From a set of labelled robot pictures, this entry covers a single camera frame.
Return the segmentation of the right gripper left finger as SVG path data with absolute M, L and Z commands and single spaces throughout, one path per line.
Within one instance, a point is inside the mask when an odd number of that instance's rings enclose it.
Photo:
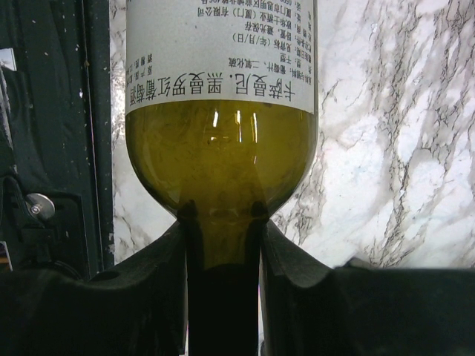
M 1 275 L 3 355 L 181 355 L 186 323 L 176 224 L 86 282 L 47 269 Z

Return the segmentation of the green bottle white label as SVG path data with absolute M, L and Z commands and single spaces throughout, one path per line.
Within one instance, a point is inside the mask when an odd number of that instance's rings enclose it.
M 186 241 L 191 355 L 258 347 L 260 238 L 316 147 L 313 1 L 128 1 L 125 135 Z

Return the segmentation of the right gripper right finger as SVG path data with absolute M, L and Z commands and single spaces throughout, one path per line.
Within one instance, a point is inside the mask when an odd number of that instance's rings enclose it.
M 474 353 L 471 268 L 330 268 L 269 222 L 261 302 L 267 355 Z

